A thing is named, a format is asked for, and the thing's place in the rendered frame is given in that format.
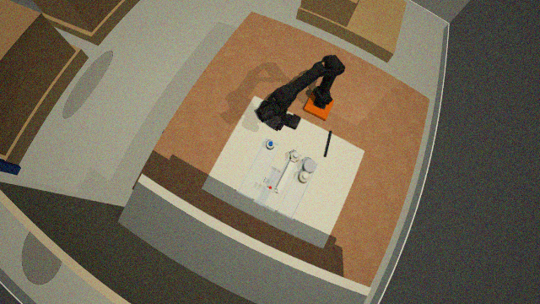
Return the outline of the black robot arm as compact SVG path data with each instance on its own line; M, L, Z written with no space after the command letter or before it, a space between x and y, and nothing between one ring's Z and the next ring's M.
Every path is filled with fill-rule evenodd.
M321 64L322 62L325 63L325 67ZM284 117L281 115L287 112L291 102L295 101L297 94L313 81L323 76L321 84L315 87L312 93L316 97L313 106L324 109L333 100L330 89L334 79L338 75L341 75L345 71L344 69L345 66L338 59L337 55L325 56L320 62L316 62L311 69L291 84L275 89L269 98L267 98L269 104L256 110L256 114L262 122L267 121L267 125L270 128L280 131L284 126ZM278 114L281 115L279 116Z

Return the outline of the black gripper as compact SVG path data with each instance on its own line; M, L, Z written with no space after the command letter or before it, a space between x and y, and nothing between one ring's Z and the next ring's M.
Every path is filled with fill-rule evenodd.
M258 109L264 107L267 104L269 104L269 101L263 100ZM280 116L281 114L278 114L278 115ZM296 129L298 127L300 123L300 117L296 116L295 114L294 115L287 114L287 112L282 114L281 116L284 117L283 125L293 128L293 129Z

